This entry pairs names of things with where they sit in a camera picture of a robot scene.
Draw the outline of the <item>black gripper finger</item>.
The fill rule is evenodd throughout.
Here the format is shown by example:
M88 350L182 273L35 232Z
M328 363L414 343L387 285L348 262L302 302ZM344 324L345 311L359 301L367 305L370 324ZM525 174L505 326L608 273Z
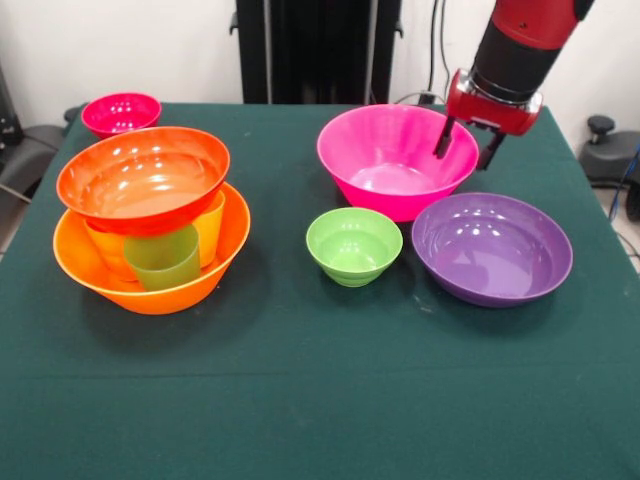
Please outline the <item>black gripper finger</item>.
M493 133L493 137L491 141L482 149L480 152L477 169L478 170L487 170L491 161L493 160L497 150L503 143L505 139L505 133L499 129L492 128L491 132Z
M438 159L443 159L445 157L445 155L447 154L447 151L449 149L449 146L451 144L451 139L452 139L452 131L453 131L453 126L455 124L455 118L451 115L448 115L446 117L446 121L444 123L442 132L439 136L439 139L436 143L436 146L434 148L434 152L433 154L438 158Z

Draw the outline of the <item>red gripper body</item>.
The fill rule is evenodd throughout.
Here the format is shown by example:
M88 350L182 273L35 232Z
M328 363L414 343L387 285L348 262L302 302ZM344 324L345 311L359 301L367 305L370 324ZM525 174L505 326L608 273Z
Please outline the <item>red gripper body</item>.
M537 120L542 106L543 95L539 91L525 103L496 100L482 92L464 69L456 71L446 100L449 116L460 122L475 123L512 136L527 133Z

